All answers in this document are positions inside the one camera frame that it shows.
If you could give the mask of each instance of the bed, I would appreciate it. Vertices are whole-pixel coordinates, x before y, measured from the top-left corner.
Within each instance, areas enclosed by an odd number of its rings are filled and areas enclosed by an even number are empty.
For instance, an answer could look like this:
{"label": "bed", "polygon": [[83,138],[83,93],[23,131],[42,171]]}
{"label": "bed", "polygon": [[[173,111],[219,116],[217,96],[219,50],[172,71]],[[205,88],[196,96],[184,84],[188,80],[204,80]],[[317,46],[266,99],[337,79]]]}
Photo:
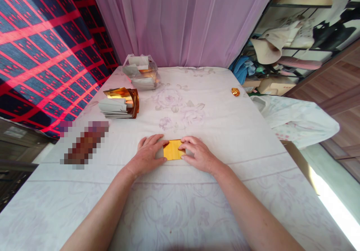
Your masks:
{"label": "bed", "polygon": [[[314,190],[230,70],[159,68],[162,85],[139,92],[136,119],[109,120],[89,165],[60,164],[89,121],[105,121],[103,90],[130,81],[116,70],[0,215],[1,250],[57,250],[90,212],[139,140],[201,138],[306,250],[352,250]],[[231,88],[237,87],[235,97]],[[110,250],[248,250],[209,174],[167,161],[132,187]]]}

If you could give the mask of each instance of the folded gold paper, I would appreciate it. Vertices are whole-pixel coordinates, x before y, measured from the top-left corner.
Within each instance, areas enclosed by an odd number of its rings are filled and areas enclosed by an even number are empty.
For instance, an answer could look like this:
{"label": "folded gold paper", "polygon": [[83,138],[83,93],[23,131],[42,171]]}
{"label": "folded gold paper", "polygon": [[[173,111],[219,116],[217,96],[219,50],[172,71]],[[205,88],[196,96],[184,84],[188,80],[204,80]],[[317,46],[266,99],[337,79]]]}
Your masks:
{"label": "folded gold paper", "polygon": [[125,98],[127,104],[134,104],[129,91],[125,88],[110,89],[104,91],[108,98]]}
{"label": "folded gold paper", "polygon": [[126,89],[125,87],[110,89],[104,91],[107,98],[124,98],[126,104],[131,104],[128,107],[127,113],[132,115],[133,119],[136,119],[136,115],[139,113],[139,94],[137,89]]}
{"label": "folded gold paper", "polygon": [[179,150],[181,144],[180,140],[170,140],[169,144],[164,146],[164,157],[168,160],[181,159],[181,156],[186,154],[185,150]]}
{"label": "folded gold paper", "polygon": [[233,95],[235,96],[239,96],[240,95],[240,91],[238,88],[231,88],[231,92]]}

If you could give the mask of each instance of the wooden wardrobe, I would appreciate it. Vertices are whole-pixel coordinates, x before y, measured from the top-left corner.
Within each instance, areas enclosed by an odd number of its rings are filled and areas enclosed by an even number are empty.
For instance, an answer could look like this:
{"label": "wooden wardrobe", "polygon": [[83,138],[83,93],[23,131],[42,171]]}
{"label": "wooden wardrobe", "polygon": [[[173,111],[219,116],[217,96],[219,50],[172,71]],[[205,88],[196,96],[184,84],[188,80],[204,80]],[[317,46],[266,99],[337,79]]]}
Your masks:
{"label": "wooden wardrobe", "polygon": [[360,39],[285,96],[317,103],[340,124],[321,145],[360,182]]}

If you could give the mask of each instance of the floor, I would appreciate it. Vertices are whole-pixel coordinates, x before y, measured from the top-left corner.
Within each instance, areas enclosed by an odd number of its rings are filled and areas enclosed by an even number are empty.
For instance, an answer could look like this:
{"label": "floor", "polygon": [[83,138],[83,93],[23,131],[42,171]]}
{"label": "floor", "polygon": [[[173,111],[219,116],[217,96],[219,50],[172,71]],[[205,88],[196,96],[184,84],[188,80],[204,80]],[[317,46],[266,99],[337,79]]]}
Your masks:
{"label": "floor", "polygon": [[320,144],[300,151],[312,168],[320,200],[355,249],[360,251],[360,183]]}

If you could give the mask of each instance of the pink object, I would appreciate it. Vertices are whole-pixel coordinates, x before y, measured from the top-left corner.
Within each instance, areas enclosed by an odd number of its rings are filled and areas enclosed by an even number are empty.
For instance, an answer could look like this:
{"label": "pink object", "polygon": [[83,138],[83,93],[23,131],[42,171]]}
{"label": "pink object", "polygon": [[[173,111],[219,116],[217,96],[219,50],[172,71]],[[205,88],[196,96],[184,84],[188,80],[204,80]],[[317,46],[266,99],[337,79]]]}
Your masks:
{"label": "pink object", "polygon": [[300,60],[294,57],[282,56],[278,61],[278,64],[286,65],[289,67],[306,69],[306,70],[316,70],[321,67],[323,64],[320,61],[314,60]]}
{"label": "pink object", "polygon": [[227,68],[269,0],[96,0],[121,62]]}
{"label": "pink object", "polygon": [[287,71],[283,71],[283,70],[280,71],[280,74],[287,75],[287,76],[292,76],[293,75],[292,73],[287,72]]}

